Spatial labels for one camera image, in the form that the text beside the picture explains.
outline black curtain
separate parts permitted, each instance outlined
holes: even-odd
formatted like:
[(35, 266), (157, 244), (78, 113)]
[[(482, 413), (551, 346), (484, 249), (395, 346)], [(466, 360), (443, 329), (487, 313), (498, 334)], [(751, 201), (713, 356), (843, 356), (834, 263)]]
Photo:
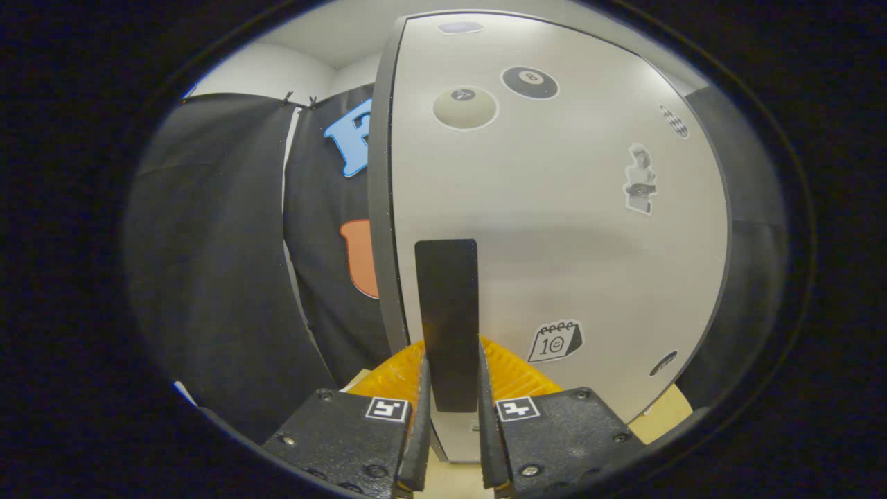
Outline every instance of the black curtain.
[(188, 99), (145, 150), (124, 220), (130, 300), (149, 348), (201, 406), (256, 442), (334, 386), (284, 256), (293, 112), (251, 95)]
[(372, 96), (367, 84), (300, 111), (287, 160), (284, 237), (309, 327), (339, 386), (391, 355), (379, 300), (354, 287), (339, 234), (345, 222), (369, 218), (366, 168), (346, 178), (338, 146), (324, 137)]

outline white ceiling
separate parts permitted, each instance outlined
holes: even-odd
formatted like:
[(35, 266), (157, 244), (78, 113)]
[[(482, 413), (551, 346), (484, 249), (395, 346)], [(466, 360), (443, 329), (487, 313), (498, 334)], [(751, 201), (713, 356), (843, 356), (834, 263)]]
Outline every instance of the white ceiling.
[(334, 0), (257, 42), (288, 47), (338, 69), (381, 51), (398, 17), (466, 8), (520, 12), (579, 28), (635, 51), (672, 80), (692, 88), (706, 85), (682, 61), (637, 32), (570, 0)]

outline blue letter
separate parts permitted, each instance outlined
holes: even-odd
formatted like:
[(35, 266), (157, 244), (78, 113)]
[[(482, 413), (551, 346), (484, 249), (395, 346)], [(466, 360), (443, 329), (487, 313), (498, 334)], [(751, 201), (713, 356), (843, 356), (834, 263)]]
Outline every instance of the blue letter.
[[(345, 160), (345, 168), (341, 173), (345, 177), (354, 177), (359, 171), (366, 168), (368, 147), (366, 136), (370, 134), (370, 105), (373, 100), (368, 99), (360, 106), (351, 109), (345, 116), (339, 118), (324, 132), (324, 137), (332, 137), (335, 145), (339, 147), (342, 159)], [(363, 116), (360, 126), (354, 125), (354, 120)]]

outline sticker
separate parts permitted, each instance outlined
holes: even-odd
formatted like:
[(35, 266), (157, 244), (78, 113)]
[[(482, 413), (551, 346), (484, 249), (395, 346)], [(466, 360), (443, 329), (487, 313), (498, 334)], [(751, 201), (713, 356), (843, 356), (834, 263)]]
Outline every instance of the sticker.
[(432, 111), (437, 122), (450, 130), (474, 131), (496, 119), (498, 102), (486, 90), (464, 85), (438, 94)]
[(409, 402), (406, 400), (373, 397), (370, 408), (366, 410), (366, 417), (402, 423), (406, 419), (407, 404)]
[(656, 376), (656, 374), (659, 373), (659, 371), (663, 370), (663, 368), (665, 366), (671, 364), (671, 361), (674, 360), (675, 357), (677, 357), (677, 356), (678, 356), (677, 350), (666, 355), (662, 360), (659, 361), (658, 364), (655, 365), (653, 370), (650, 371), (650, 377)]
[(502, 83), (508, 90), (527, 99), (552, 99), (559, 87), (554, 78), (532, 67), (510, 67), (502, 72)]
[(563, 320), (543, 324), (536, 329), (527, 362), (548, 362), (571, 355), (582, 346), (582, 323)]
[(499, 421), (502, 423), (539, 417), (539, 409), (536, 408), (536, 404), (533, 403), (531, 397), (497, 400), (496, 409), (498, 410)]
[(684, 120), (680, 119), (680, 116), (675, 115), (672, 111), (669, 111), (668, 107), (660, 106), (659, 111), (665, 116), (665, 120), (668, 121), (668, 124), (671, 125), (671, 128), (677, 133), (682, 139), (686, 139), (690, 136), (690, 130), (684, 124)]
[(628, 178), (628, 182), (622, 186), (625, 191), (625, 208), (644, 215), (652, 215), (653, 203), (650, 201), (650, 196), (658, 194), (653, 158), (650, 157), (647, 148), (641, 144), (631, 144), (628, 147), (628, 154), (634, 163), (625, 167), (625, 176)]
[(445, 35), (461, 35), (463, 33), (477, 33), (483, 31), (483, 25), (478, 22), (448, 22), (437, 26)]

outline calendar sticker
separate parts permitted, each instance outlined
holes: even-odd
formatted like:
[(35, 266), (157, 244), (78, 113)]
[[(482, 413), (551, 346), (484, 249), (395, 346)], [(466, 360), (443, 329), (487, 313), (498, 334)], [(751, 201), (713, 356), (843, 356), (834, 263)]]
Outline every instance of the calendar sticker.
[(578, 350), (582, 343), (582, 323), (575, 319), (543, 324), (536, 328), (527, 362), (564, 359)]

